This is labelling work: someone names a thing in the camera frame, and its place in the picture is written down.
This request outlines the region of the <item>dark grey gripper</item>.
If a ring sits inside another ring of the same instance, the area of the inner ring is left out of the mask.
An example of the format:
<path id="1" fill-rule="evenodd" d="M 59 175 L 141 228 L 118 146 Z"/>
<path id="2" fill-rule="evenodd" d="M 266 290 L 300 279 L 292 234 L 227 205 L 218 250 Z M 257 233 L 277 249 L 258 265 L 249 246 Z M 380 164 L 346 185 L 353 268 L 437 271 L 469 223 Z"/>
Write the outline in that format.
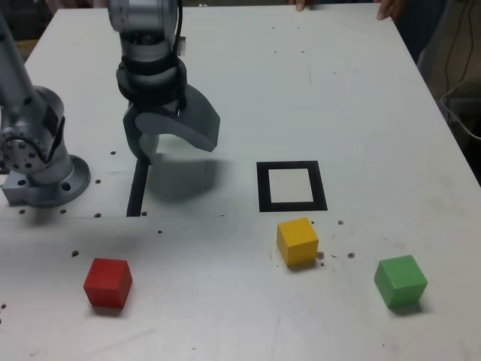
<path id="1" fill-rule="evenodd" d="M 218 143 L 220 116 L 208 99 L 187 84 L 185 93 L 170 103 L 127 95 L 129 109 L 123 117 L 126 139 L 141 163 L 152 165 L 158 135 L 175 135 L 193 147 L 212 152 Z"/>

